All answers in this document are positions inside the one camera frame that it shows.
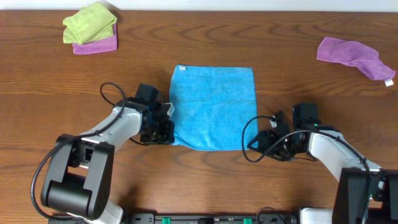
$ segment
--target wooden table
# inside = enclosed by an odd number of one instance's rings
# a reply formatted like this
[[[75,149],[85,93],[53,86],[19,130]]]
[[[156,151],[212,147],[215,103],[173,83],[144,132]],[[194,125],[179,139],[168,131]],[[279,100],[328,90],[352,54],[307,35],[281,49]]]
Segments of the wooden table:
[[[110,113],[98,91],[103,82],[128,95],[148,83],[168,98],[180,63],[252,67],[258,114],[284,110],[291,119],[292,105],[316,102],[323,123],[339,128],[360,153],[398,168],[398,85],[316,59],[319,43],[330,36],[373,47],[398,69],[398,14],[119,11],[117,51],[74,55],[62,43],[62,19],[74,13],[0,11],[0,223],[46,222],[30,202],[33,173],[60,134],[79,134]],[[116,91],[107,93],[119,99]],[[111,199],[129,212],[331,208],[338,186],[321,162],[251,164],[241,151],[132,142],[116,154],[113,169]]]

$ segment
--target stacked cloth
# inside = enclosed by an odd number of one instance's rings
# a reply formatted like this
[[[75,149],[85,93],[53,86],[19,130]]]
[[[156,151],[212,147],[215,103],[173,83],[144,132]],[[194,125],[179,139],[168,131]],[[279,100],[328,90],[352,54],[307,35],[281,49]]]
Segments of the stacked cloth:
[[[66,17],[63,43],[73,44],[75,54],[95,54],[118,48],[117,18],[101,3],[96,2]]]

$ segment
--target white wall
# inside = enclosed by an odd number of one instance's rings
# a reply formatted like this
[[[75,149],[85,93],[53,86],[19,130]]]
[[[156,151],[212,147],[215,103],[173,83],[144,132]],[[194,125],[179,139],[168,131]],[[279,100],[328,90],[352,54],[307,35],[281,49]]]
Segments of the white wall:
[[[0,0],[0,9],[79,9],[92,2],[95,0]],[[398,0],[108,0],[108,3],[118,9],[143,10],[398,12]]]

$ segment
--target pink cloth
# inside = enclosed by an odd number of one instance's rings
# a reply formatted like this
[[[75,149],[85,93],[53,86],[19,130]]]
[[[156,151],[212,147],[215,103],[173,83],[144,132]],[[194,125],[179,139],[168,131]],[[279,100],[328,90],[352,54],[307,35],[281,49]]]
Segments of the pink cloth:
[[[325,37],[319,45],[317,59],[357,67],[371,80],[386,80],[396,74],[380,61],[377,50],[357,41]]]
[[[96,40],[81,45],[73,44],[73,53],[82,55],[116,50],[118,49],[118,32],[116,30],[116,24],[113,24],[113,34],[113,36],[102,40]]]

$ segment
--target magenta towel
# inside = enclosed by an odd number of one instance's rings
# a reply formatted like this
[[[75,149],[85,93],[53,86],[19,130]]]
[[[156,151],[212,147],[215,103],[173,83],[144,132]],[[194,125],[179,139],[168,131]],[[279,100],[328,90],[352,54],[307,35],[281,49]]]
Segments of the magenta towel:
[[[113,34],[113,36],[102,40],[96,40],[81,45],[73,44],[73,53],[82,55],[116,50],[118,48],[118,32],[116,30],[116,24],[113,24]]]
[[[357,41],[325,37],[319,45],[317,59],[357,67],[371,80],[386,80],[396,74],[380,61],[377,50]]]

